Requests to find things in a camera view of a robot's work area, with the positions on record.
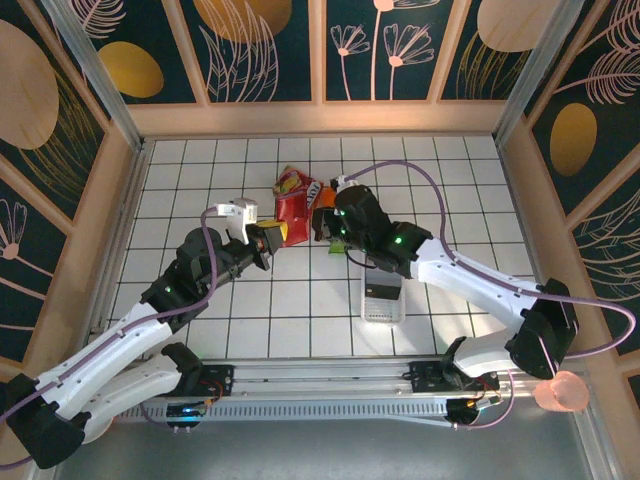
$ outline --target translucent pink cup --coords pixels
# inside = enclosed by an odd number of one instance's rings
[[[558,372],[552,380],[540,382],[533,391],[540,408],[552,412],[580,412],[589,404],[589,389],[571,372]]]

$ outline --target red chip bag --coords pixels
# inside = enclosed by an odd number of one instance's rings
[[[276,218],[287,222],[289,231],[282,244],[289,247],[309,239],[309,218],[307,209],[307,193],[305,190],[278,196],[276,200]]]
[[[321,182],[297,168],[287,166],[280,174],[273,191],[277,198],[276,218],[289,227],[284,247],[309,239],[310,212],[321,190]]]

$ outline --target enclosure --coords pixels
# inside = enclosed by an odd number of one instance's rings
[[[328,184],[412,162],[443,195],[456,251],[637,315],[639,30],[634,0],[5,0],[0,381],[37,377],[115,325],[206,208],[250,198],[273,219],[288,166]],[[417,172],[359,181],[391,220],[437,235]],[[584,412],[544,411],[537,379],[509,388],[501,373],[511,416],[448,431],[398,421],[446,400],[402,374],[498,320],[410,280],[404,322],[369,323],[362,267],[313,234],[270,266],[136,361],[178,341],[234,366],[210,421],[172,436],[134,407],[59,467],[3,478],[637,478],[637,330],[562,364],[589,387]],[[626,327],[576,311],[573,351]],[[151,417],[166,403],[150,400]],[[0,444],[0,464],[26,456],[5,425]]]

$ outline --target floor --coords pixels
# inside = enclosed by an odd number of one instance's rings
[[[199,226],[206,206],[242,196],[258,201],[261,217],[273,218],[271,186],[286,165],[327,182],[376,161],[405,158],[442,185],[448,240],[457,250],[532,279],[503,169],[488,136],[161,141],[154,147],[108,323],[125,314],[164,271],[186,234]],[[414,172],[392,166],[360,181],[375,187],[392,220],[438,232],[434,192]],[[224,220],[209,225],[224,229]],[[310,241],[280,250],[269,272],[247,269],[169,342],[186,342],[202,359],[418,355],[444,353],[461,335],[501,328],[465,300],[416,281],[407,284],[404,323],[394,328],[365,323],[360,276],[359,267],[342,255],[329,255],[325,244]]]

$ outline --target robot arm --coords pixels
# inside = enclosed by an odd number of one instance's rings
[[[556,280],[544,285],[504,275],[454,252],[447,255],[442,242],[429,231],[408,222],[392,222],[369,188],[339,178],[336,208],[314,213],[316,241],[339,238],[348,248],[367,254],[375,266],[405,278],[431,283],[486,310],[504,326],[503,331],[480,338],[457,339],[444,356],[443,375],[460,386],[461,377],[518,367],[538,378],[553,378],[577,333],[570,306],[514,293],[538,290],[567,295]],[[462,268],[471,265],[479,274]]]
[[[250,265],[268,270],[269,257],[286,238],[285,225],[256,223],[256,209],[255,202],[245,199],[218,207],[218,213],[229,217],[230,241],[223,244],[220,234],[208,229],[216,256],[217,288]],[[65,460],[83,442],[104,432],[114,415],[176,388],[188,391],[197,382],[202,364],[182,344],[168,345],[162,355],[118,373],[149,348],[166,341],[207,304],[169,317],[144,321],[146,317],[199,303],[212,280],[204,232],[193,230],[164,274],[115,325],[36,379],[21,374],[7,384],[7,408],[37,395],[45,385],[55,385],[7,419],[38,466],[49,468]]]

